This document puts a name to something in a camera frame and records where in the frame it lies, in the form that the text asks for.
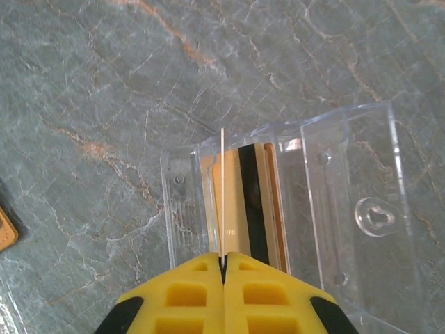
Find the clear plastic case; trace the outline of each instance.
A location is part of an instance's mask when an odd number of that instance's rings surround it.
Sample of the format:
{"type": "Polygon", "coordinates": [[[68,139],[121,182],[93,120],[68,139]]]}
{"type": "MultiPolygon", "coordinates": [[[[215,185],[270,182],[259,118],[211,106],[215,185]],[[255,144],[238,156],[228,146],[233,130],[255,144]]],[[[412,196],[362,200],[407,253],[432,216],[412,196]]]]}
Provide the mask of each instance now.
{"type": "MultiPolygon", "coordinates": [[[[275,148],[288,272],[333,295],[361,334],[422,333],[391,105],[266,125],[228,136],[225,149],[258,142],[275,148]]],[[[219,145],[209,138],[161,157],[171,267],[218,250],[200,164],[215,162],[219,145]]]]}

